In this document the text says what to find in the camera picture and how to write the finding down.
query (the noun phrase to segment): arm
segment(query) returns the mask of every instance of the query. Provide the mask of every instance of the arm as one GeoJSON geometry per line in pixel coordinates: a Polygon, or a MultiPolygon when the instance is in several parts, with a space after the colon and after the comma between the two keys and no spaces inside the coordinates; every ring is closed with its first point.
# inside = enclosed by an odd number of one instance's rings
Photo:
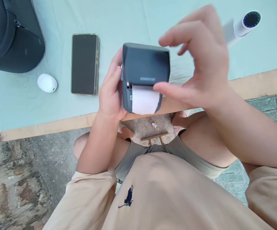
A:
{"type": "Polygon", "coordinates": [[[183,86],[160,82],[154,90],[204,108],[229,150],[241,161],[277,167],[277,124],[229,86],[228,51],[215,9],[208,5],[185,17],[160,38],[159,44],[183,44],[179,55],[188,50],[195,71],[183,86]]]}
{"type": "Polygon", "coordinates": [[[122,69],[122,49],[114,56],[99,90],[99,111],[88,141],[80,155],[77,171],[98,174],[108,170],[119,121],[125,116],[118,91],[122,69]]]}
{"type": "Polygon", "coordinates": [[[277,124],[232,89],[206,112],[228,149],[242,162],[277,168],[277,124]]]}

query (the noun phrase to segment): white cylindrical device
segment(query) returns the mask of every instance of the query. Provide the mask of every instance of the white cylindrical device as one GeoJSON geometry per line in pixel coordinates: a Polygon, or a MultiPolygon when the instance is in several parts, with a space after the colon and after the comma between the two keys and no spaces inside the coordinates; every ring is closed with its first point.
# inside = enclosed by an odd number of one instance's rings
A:
{"type": "Polygon", "coordinates": [[[258,26],[262,18],[259,11],[249,11],[238,22],[230,20],[223,26],[227,45],[230,47],[258,26]]]}

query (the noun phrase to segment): wooden table edge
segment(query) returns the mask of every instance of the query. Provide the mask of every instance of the wooden table edge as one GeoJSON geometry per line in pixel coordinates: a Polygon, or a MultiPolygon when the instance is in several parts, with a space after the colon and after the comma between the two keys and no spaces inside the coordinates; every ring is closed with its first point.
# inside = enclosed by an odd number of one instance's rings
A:
{"type": "MultiPolygon", "coordinates": [[[[230,81],[234,90],[245,100],[266,95],[277,94],[277,69],[238,78],[230,81]]],[[[166,114],[192,109],[188,104],[164,97],[161,108],[154,115],[166,114]]],[[[43,123],[34,126],[11,129],[0,132],[3,141],[58,133],[73,129],[91,127],[97,113],[90,113],[63,120],[43,123]]],[[[154,115],[138,115],[127,113],[123,120],[132,120],[154,115]]]]}

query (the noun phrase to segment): gray shorts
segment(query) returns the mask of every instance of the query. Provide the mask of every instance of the gray shorts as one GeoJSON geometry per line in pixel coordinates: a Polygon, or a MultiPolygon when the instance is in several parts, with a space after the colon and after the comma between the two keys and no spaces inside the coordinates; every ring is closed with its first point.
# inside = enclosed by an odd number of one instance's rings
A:
{"type": "Polygon", "coordinates": [[[181,130],[178,135],[167,145],[157,145],[146,147],[140,144],[134,143],[132,140],[128,139],[131,144],[123,157],[122,161],[115,169],[116,177],[119,183],[123,182],[130,171],[135,158],[152,152],[166,152],[188,162],[190,165],[198,169],[204,175],[210,179],[215,179],[227,168],[220,168],[215,165],[212,165],[194,153],[189,147],[187,147],[183,141],[180,139],[180,134],[183,133],[186,129],[181,130]]]}

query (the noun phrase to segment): sleeve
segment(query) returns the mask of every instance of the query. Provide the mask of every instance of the sleeve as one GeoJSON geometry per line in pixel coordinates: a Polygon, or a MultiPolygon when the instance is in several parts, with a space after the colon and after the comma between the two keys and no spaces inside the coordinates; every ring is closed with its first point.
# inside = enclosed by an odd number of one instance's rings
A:
{"type": "Polygon", "coordinates": [[[258,167],[249,174],[248,207],[277,229],[277,169],[258,167]]]}
{"type": "Polygon", "coordinates": [[[75,172],[44,226],[46,229],[101,229],[115,197],[116,175],[75,172]]]}

